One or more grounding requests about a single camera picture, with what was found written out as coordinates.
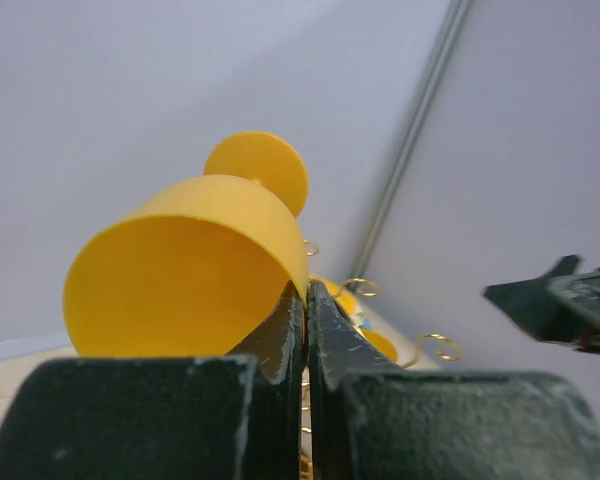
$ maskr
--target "yellow circular object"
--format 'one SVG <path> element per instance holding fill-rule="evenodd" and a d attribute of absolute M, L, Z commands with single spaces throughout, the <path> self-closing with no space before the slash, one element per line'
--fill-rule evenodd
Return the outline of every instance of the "yellow circular object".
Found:
<path fill-rule="evenodd" d="M 355 295 L 351 293 L 346 288 L 342 288 L 341 285 L 332 282 L 331 280 L 327 280 L 326 278 L 318 277 L 316 275 L 311 275 L 312 280 L 320 280 L 324 283 L 325 287 L 327 287 L 327 291 L 329 295 L 334 297 L 334 301 L 338 302 L 342 309 L 346 312 L 347 315 L 352 316 L 356 313 L 356 305 L 358 301 L 356 300 Z"/>
<path fill-rule="evenodd" d="M 297 217 L 309 195 L 302 158 L 281 138 L 268 132 L 241 132 L 219 143 L 204 167 L 205 175 L 235 175 L 273 192 Z"/>
<path fill-rule="evenodd" d="M 370 330 L 363 330 L 362 334 L 364 338 L 385 357 L 392 362 L 398 361 L 398 351 L 388 338 L 384 335 L 380 335 L 378 332 L 372 332 Z"/>
<path fill-rule="evenodd" d="M 85 246 L 65 321 L 81 355 L 223 355 L 289 281 L 306 302 L 308 276 L 304 237 L 276 195 L 238 176 L 194 177 Z"/>

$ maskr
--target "beige surface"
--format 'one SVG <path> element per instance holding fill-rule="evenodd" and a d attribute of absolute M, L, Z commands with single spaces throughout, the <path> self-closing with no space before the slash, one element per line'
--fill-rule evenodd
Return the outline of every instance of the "beige surface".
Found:
<path fill-rule="evenodd" d="M 404 338 L 397 330 L 389 325 L 383 318 L 376 314 L 372 309 L 365 306 L 365 311 L 371 322 L 373 330 L 381 333 L 396 346 L 398 351 L 398 362 L 404 363 L 411 359 L 414 352 L 414 345 Z M 31 373 L 31 371 L 40 363 L 51 358 L 74 356 L 75 351 L 71 347 L 49 350 L 46 352 L 34 353 L 24 357 L 13 358 L 0 362 L 0 423 L 11 400 L 18 390 L 22 381 Z M 412 367 L 413 369 L 427 370 L 439 368 L 430 358 L 421 356 L 420 361 Z M 303 414 L 303 425 L 309 425 L 310 419 L 308 412 Z M 310 452 L 309 437 L 302 435 L 302 444 Z"/>

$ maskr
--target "wall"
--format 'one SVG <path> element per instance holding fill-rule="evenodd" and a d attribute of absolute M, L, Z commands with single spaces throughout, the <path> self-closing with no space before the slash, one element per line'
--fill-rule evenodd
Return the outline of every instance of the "wall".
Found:
<path fill-rule="evenodd" d="M 365 274 L 448 368 L 548 370 L 600 421 L 600 356 L 533 342 L 481 298 L 558 257 L 600 266 L 600 2 L 476 2 Z"/>
<path fill-rule="evenodd" d="M 264 129 L 311 175 L 300 217 L 345 275 L 446 0 L 0 0 L 0 341 L 62 330 L 80 247 Z"/>

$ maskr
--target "metal pole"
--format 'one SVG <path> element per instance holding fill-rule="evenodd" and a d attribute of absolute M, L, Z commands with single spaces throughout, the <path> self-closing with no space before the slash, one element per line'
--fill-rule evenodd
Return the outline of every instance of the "metal pole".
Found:
<path fill-rule="evenodd" d="M 464 19 L 472 0 L 452 0 L 445 15 L 444 22 L 438 33 L 436 43 L 420 80 L 415 103 L 407 119 L 405 140 L 393 164 L 382 197 L 371 217 L 371 224 L 361 244 L 352 268 L 350 278 L 363 276 L 369 262 L 373 247 L 380 235 L 391 202 L 396 194 L 405 168 L 411 160 L 411 153 L 427 117 L 429 107 L 435 96 L 444 68 L 451 56 L 451 51 L 458 37 Z"/>

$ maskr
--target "white wall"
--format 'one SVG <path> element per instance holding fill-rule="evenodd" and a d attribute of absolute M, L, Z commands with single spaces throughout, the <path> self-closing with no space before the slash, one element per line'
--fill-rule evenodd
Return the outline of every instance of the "white wall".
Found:
<path fill-rule="evenodd" d="M 344 275 L 447 3 L 0 0 L 0 341 L 61 331 L 80 247 L 245 129 L 304 156 Z"/>
<path fill-rule="evenodd" d="M 600 421 L 600 356 L 535 343 L 481 298 L 581 254 L 600 266 L 600 2 L 476 2 L 365 274 L 449 368 L 548 370 Z"/>

